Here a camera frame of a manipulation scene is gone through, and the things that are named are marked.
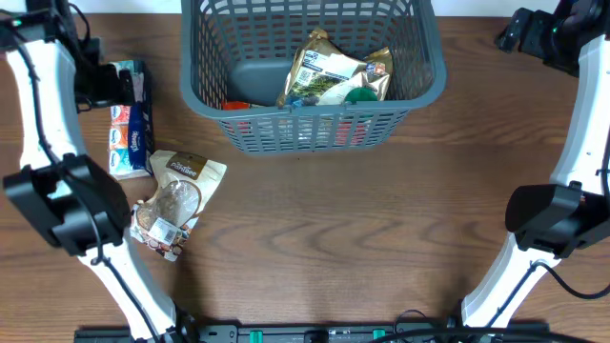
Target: brown tabletop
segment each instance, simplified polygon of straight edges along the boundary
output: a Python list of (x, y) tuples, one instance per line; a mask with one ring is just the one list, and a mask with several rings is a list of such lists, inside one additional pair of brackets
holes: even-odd
[[(548, 182), (559, 160), (578, 79), (535, 58), (498, 51), (507, 19), (439, 18), (445, 93), (413, 111), (370, 151), (254, 158), (183, 103), (179, 15), (90, 15), (107, 60), (143, 59), (154, 77), (156, 147), (228, 165), (184, 254), (173, 264), (140, 247), (162, 287), (199, 318), (242, 323), (391, 321), (406, 309), (447, 315), (480, 282), (520, 185)], [(0, 63), (0, 174), (17, 172), (21, 119)], [(110, 110), (81, 114), (92, 158), (107, 165)], [(153, 179), (122, 182), (130, 203)], [(0, 341), (70, 341), (82, 326), (126, 324), (101, 282), (49, 247), (0, 197)], [(609, 243), (557, 271), (576, 289), (610, 280)], [(608, 300), (583, 301), (545, 276), (516, 318), (610, 340)]]

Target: robotic hand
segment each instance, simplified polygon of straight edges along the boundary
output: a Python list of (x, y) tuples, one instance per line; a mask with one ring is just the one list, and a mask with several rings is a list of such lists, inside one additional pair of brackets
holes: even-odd
[[(78, 127), (79, 110), (132, 103), (129, 73), (117, 75), (112, 65), (99, 65), (99, 40), (89, 33), (78, 39), (66, 0), (28, 0), (27, 5), (26, 14), (0, 22), (0, 51), (7, 52), (17, 80), (24, 126), (22, 170), (4, 179), (5, 192), (51, 245), (77, 255), (103, 281), (127, 317), (132, 340), (199, 342), (205, 336), (213, 343), (222, 337), (232, 343), (262, 342), (268, 335), (311, 342), (376, 338), (380, 343), (416, 335), (489, 340), (486, 333), (505, 333), (501, 329), (546, 272), (560, 280), (552, 268), (562, 258), (610, 235), (610, 98), (604, 96), (610, 93), (610, 1), (562, 0), (554, 14), (521, 9), (498, 38), (498, 47), (510, 51), (520, 40), (519, 50), (579, 75), (578, 99), (551, 184), (515, 191), (506, 211), (504, 246), (481, 284), (461, 302), (449, 329), (196, 328), (139, 258), (125, 230), (130, 224), (125, 193), (86, 155)], [(584, 298), (610, 293), (610, 286), (597, 294), (562, 286)], [(507, 337), (494, 339), (508, 342)]]

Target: green connector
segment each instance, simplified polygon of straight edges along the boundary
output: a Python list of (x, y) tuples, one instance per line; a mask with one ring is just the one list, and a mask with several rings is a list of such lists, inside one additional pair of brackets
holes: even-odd
[(385, 335), (385, 330), (383, 329), (375, 329), (373, 330), (373, 339), (381, 338)]
[(263, 343), (263, 332), (250, 332), (250, 343)]

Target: plastic basket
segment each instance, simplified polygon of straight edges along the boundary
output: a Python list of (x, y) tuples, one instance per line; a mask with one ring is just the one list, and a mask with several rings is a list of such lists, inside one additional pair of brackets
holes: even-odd
[[(296, 49), (316, 27), (355, 58), (390, 47), (385, 101), (275, 106)], [(434, 102), (446, 78), (430, 0), (182, 0), (184, 100), (247, 153), (380, 144), (410, 110)], [(226, 100), (269, 107), (223, 111)]]

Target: white wall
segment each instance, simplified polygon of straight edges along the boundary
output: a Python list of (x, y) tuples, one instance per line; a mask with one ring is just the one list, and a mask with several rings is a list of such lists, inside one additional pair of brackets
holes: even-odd
[[(180, 0), (71, 0), (88, 13), (180, 13)], [(515, 10), (552, 12), (559, 0), (432, 0), (442, 16), (512, 16)], [(23, 0), (0, 0), (0, 9), (23, 11)]]

